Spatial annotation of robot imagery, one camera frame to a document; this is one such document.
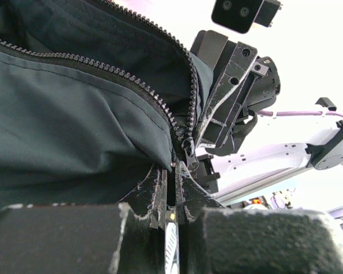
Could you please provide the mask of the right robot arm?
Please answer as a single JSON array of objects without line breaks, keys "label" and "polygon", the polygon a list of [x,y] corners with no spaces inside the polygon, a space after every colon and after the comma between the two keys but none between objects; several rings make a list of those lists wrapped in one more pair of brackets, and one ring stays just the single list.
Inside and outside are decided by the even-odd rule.
[{"label": "right robot arm", "polygon": [[343,115],[328,98],[312,110],[271,111],[281,88],[276,65],[254,47],[200,31],[191,48],[214,72],[193,137],[176,169],[186,210],[246,199],[308,169],[343,162]]}]

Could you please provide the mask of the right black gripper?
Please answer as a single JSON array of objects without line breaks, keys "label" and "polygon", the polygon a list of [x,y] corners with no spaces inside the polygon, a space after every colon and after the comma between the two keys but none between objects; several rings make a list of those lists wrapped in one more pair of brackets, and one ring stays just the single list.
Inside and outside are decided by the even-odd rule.
[{"label": "right black gripper", "polygon": [[218,192],[217,180],[222,172],[212,163],[213,156],[238,152],[257,124],[258,112],[276,101],[280,77],[272,58],[256,59],[255,47],[238,42],[234,48],[234,42],[213,30],[199,31],[190,51],[213,71],[222,70],[198,121],[195,137],[195,145],[204,146],[207,153],[198,157],[200,164],[194,179],[214,194]]}]

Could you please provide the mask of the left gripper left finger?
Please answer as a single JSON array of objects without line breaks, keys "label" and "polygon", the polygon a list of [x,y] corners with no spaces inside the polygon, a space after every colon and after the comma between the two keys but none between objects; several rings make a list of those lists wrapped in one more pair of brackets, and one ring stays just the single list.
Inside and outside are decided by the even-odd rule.
[{"label": "left gripper left finger", "polygon": [[10,205],[0,273],[164,273],[167,171],[152,167],[117,204]]}]

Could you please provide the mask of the dark grey zip jacket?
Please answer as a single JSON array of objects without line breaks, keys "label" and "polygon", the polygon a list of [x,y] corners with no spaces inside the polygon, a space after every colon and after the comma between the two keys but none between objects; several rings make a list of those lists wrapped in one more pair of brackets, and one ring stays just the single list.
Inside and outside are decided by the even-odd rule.
[{"label": "dark grey zip jacket", "polygon": [[119,201],[190,151],[213,72],[111,1],[0,1],[0,210]]}]

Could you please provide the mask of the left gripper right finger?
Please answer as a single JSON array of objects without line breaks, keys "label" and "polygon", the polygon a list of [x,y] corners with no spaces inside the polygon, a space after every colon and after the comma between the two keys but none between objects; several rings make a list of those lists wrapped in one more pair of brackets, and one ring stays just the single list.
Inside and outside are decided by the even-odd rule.
[{"label": "left gripper right finger", "polygon": [[221,207],[176,168],[181,273],[343,273],[343,233],[327,213]]}]

